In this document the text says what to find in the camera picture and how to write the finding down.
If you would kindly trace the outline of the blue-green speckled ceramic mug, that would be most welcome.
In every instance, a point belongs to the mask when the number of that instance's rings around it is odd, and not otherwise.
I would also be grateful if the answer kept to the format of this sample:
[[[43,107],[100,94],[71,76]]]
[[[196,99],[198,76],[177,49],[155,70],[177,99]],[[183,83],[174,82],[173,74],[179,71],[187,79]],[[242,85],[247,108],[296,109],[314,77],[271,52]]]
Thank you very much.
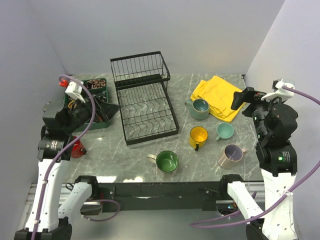
[[[188,99],[184,104],[189,109],[191,117],[195,120],[202,121],[209,116],[210,106],[204,99]]]

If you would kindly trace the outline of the red mug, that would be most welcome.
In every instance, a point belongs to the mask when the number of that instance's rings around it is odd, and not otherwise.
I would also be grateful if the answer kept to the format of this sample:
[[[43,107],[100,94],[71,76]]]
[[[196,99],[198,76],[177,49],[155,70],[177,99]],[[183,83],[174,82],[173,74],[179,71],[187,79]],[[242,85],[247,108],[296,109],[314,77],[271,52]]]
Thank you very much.
[[[83,143],[80,140],[77,140],[71,151],[71,157],[74,159],[80,158],[87,153],[86,148],[84,147]]]

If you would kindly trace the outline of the yellow mug black handle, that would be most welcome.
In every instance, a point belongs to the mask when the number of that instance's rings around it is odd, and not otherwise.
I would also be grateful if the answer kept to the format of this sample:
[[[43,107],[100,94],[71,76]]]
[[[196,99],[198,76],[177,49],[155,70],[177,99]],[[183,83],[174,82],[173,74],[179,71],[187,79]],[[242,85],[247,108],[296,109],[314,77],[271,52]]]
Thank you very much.
[[[208,139],[208,131],[201,126],[195,126],[190,130],[189,133],[189,144],[197,152]]]

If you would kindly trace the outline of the white floral mug green inside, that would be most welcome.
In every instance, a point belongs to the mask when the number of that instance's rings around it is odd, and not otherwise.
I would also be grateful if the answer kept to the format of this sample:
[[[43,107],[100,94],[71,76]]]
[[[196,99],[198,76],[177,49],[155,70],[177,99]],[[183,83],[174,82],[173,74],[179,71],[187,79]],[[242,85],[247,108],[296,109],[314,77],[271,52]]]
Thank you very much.
[[[147,159],[156,165],[156,168],[167,176],[173,176],[180,165],[180,159],[176,153],[170,150],[161,151],[159,154],[148,154]]]

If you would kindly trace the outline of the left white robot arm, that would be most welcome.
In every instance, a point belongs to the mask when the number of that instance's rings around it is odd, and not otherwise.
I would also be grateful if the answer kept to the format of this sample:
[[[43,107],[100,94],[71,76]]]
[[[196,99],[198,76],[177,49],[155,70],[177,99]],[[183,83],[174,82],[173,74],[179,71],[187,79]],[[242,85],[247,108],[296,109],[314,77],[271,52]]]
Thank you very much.
[[[83,125],[89,129],[94,121],[109,122],[121,106],[96,96],[75,103],[75,107],[69,108],[62,101],[50,101],[43,107],[33,206],[24,229],[15,233],[16,240],[71,239],[72,222],[81,214],[83,204],[101,195],[97,178],[84,175],[76,179],[71,193],[59,203],[65,170],[77,141],[73,132]]]

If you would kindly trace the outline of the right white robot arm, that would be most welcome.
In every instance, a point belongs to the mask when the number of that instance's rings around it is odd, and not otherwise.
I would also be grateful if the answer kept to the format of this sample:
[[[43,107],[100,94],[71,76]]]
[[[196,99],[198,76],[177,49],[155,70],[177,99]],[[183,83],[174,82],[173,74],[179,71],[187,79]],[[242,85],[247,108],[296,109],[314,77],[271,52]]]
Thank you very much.
[[[231,109],[237,110],[243,103],[248,103],[242,113],[254,122],[265,210],[256,204],[239,175],[224,175],[219,193],[224,199],[232,198],[247,220],[245,232],[249,240],[298,238],[294,226],[293,192],[289,190],[298,171],[297,153],[289,140],[298,127],[298,113],[285,103],[293,95],[280,87],[275,87],[271,93],[246,87],[233,94]]]

